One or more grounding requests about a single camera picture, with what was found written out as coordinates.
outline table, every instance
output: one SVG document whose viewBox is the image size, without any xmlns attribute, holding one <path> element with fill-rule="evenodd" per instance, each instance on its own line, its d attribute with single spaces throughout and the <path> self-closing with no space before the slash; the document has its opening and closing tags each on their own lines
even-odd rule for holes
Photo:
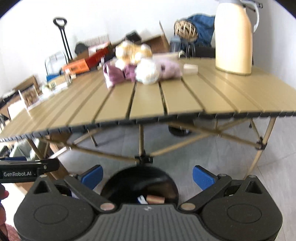
<svg viewBox="0 0 296 241">
<path fill-rule="evenodd" d="M 214 59 L 191 58 L 179 61 L 182 64 L 197 64 L 199 73 L 153 85 L 125 82 L 111 89 L 107 89 L 101 70 L 79 76 L 66 91 L 30 112 L 23 110 L 0 134 L 0 142 L 39 138 L 64 147 L 55 157 L 63 151 L 73 149 L 120 161 L 149 163 L 155 156 L 216 135 L 258 150 L 246 174 L 249 175 L 266 148 L 276 118 L 296 115 L 296 90 L 257 67 L 253 67 L 250 76 L 239 76 L 216 70 Z M 270 118 L 263 137 L 253 122 L 253 118 L 257 117 Z M 195 118 L 215 119 L 215 127 L 209 129 L 186 122 Z M 219 125 L 219 119 L 229 119 L 229 122 Z M 244 121 L 251 123 L 258 137 L 257 141 L 224 133 Z M 158 122 L 189 129 L 197 135 L 146 154 L 144 125 Z M 85 138 L 93 138 L 95 133 L 105 127 L 131 124 L 139 125 L 139 156 L 136 158 L 103 153 L 77 145 Z M 66 139 L 61 141 L 52 137 L 81 131 L 88 133 L 71 144 Z"/>
</svg>

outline trash can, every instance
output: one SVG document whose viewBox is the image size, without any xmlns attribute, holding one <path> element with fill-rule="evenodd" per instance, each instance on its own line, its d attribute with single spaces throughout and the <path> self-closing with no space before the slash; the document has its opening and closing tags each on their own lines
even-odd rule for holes
<svg viewBox="0 0 296 241">
<path fill-rule="evenodd" d="M 164 171 L 146 165 L 124 169 L 112 176 L 101 192 L 101 196 L 120 206 L 138 203 L 138 197 L 154 195 L 165 198 L 165 203 L 178 205 L 179 193 L 173 179 Z"/>
</svg>

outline tile floor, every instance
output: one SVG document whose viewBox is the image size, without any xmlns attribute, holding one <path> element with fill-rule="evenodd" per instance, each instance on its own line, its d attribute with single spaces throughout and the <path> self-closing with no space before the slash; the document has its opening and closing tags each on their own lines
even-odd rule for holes
<svg viewBox="0 0 296 241">
<path fill-rule="evenodd" d="M 204 125 L 212 122 L 198 121 Z M 259 132 L 265 133 L 268 119 L 255 120 Z M 246 139 L 255 140 L 256 135 L 243 123 L 229 133 Z M 268 147 L 264 151 L 253 174 L 257 175 L 282 211 L 284 223 L 277 241 L 292 241 L 296 238 L 296 118 L 278 118 L 271 134 Z M 95 136 L 98 150 L 134 156 L 138 153 L 138 128 L 136 126 L 117 127 Z M 161 149 L 177 143 L 180 138 L 173 137 L 166 125 L 145 127 L 146 152 Z M 81 146 L 96 149 L 90 139 Z M 252 163 L 256 150 L 250 146 L 232 141 L 210 137 L 185 148 L 170 152 L 154 159 L 154 166 L 166 171 L 175 180 L 180 201 L 188 200 L 201 190 L 192 180 L 192 168 L 201 165 L 214 174 L 226 173 L 233 179 L 241 179 Z M 107 160 L 88 154 L 70 151 L 60 156 L 61 162 L 69 172 L 82 173 L 95 164 L 104 169 L 104 180 L 98 185 L 99 192 L 106 180 L 129 165 L 125 162 Z"/>
</svg>

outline wicker basket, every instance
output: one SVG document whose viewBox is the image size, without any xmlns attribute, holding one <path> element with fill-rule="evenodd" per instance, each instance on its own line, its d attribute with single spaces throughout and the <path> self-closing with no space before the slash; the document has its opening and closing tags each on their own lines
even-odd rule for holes
<svg viewBox="0 0 296 241">
<path fill-rule="evenodd" d="M 178 35 L 189 42 L 193 42 L 198 38 L 196 27 L 191 22 L 186 20 L 177 20 L 175 22 L 174 29 L 175 35 Z"/>
</svg>

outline yellow plush toy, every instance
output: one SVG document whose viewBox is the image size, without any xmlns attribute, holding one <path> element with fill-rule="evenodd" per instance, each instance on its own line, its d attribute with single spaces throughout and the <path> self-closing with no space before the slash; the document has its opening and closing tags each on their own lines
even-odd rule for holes
<svg viewBox="0 0 296 241">
<path fill-rule="evenodd" d="M 115 54 L 118 59 L 115 66 L 121 70 L 128 64 L 137 65 L 142 58 L 152 57 L 152 51 L 148 45 L 143 44 L 140 46 L 130 41 L 123 41 L 118 45 Z"/>
</svg>

